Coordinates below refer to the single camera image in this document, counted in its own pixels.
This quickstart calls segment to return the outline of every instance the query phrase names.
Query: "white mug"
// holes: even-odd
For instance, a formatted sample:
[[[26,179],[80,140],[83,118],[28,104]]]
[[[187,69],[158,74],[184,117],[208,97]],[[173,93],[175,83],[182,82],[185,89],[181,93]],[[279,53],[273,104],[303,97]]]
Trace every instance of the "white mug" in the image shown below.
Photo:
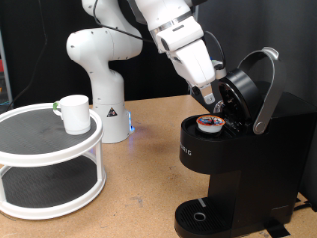
[[[53,104],[53,112],[61,117],[70,135],[84,134],[90,130],[89,98],[86,96],[67,96]]]

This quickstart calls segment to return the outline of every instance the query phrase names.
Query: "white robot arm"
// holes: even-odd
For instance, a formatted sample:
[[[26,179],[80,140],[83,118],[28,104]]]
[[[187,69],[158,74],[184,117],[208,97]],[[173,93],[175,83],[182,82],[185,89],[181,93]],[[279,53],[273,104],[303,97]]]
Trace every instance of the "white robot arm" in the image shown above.
[[[95,0],[82,0],[83,8],[90,15],[94,4]],[[104,25],[141,35],[123,17],[118,0],[99,0],[96,15]],[[134,57],[141,48],[142,41],[106,28],[81,30],[68,38],[69,56],[86,70],[91,80],[93,110],[103,122],[103,143],[120,142],[132,132],[124,104],[124,80],[108,63]]]
[[[215,101],[210,83],[214,65],[201,38],[204,32],[191,14],[194,2],[205,0],[135,0],[160,53],[166,52],[177,73],[200,89],[205,102]]]

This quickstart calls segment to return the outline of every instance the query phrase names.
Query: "black coffee maker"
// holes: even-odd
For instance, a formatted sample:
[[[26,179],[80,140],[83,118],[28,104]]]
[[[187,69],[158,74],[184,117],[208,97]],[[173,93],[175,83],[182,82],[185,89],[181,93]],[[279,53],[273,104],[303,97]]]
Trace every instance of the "black coffee maker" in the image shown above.
[[[255,83],[246,75],[262,58],[272,64],[271,83]],[[180,237],[230,238],[263,229],[283,236],[317,118],[314,106],[283,92],[285,81],[277,50],[254,51],[219,80],[226,122],[219,133],[201,132],[199,116],[182,122],[180,159],[210,175],[210,184],[207,197],[177,208],[175,230]]]

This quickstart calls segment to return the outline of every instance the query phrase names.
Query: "warning label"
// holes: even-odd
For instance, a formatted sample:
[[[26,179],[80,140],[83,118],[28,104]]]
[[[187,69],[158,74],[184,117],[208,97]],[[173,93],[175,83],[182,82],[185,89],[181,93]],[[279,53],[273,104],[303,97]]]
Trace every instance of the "warning label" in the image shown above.
[[[110,111],[108,112],[108,116],[107,117],[114,117],[114,116],[118,116],[117,112],[111,107]]]

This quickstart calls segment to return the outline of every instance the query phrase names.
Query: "mug handle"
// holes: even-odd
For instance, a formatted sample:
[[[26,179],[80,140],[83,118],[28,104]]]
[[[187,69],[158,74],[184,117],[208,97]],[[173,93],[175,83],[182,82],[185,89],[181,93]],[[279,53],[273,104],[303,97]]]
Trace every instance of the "mug handle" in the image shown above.
[[[61,120],[63,120],[62,118],[62,113],[60,111],[58,111],[58,108],[60,108],[60,102],[57,101],[53,104],[53,112],[57,115],[61,117]]]

